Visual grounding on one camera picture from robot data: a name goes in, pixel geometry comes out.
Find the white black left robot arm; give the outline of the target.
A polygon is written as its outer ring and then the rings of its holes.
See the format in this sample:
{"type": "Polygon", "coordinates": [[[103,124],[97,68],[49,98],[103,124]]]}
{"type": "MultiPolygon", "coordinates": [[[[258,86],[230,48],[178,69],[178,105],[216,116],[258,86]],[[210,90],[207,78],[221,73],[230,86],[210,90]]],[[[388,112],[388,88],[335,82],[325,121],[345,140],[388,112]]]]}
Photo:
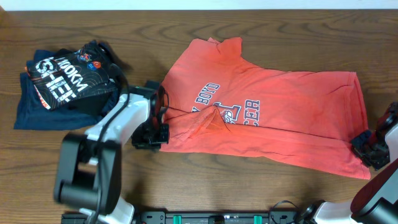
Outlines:
{"type": "Polygon", "coordinates": [[[98,124],[64,137],[53,197],[77,211],[64,213],[62,223],[137,223],[134,206],[121,196],[122,149],[128,141],[151,151],[168,144],[169,126],[163,122],[168,108],[160,83],[126,85],[98,124]]]}

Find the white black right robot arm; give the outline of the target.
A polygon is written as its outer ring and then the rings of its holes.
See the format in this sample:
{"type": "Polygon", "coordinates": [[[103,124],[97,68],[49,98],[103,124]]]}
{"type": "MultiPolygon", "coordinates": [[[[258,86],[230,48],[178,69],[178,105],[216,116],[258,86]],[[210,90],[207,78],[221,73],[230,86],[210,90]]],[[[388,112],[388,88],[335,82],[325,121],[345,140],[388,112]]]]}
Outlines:
{"type": "Polygon", "coordinates": [[[350,202],[309,206],[301,214],[302,223],[397,223],[397,102],[389,105],[374,131],[362,132],[351,144],[364,165],[383,170],[350,202]]]}

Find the orange printed t-shirt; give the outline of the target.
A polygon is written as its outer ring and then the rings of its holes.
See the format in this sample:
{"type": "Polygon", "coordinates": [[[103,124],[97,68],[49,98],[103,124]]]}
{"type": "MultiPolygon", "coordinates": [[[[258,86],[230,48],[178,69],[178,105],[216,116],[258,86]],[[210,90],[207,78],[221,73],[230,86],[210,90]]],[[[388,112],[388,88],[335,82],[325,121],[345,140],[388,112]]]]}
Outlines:
{"type": "Polygon", "coordinates": [[[166,74],[164,152],[266,157],[368,180],[351,151],[368,128],[355,72],[266,69],[242,57],[242,39],[194,39],[166,74]]]}

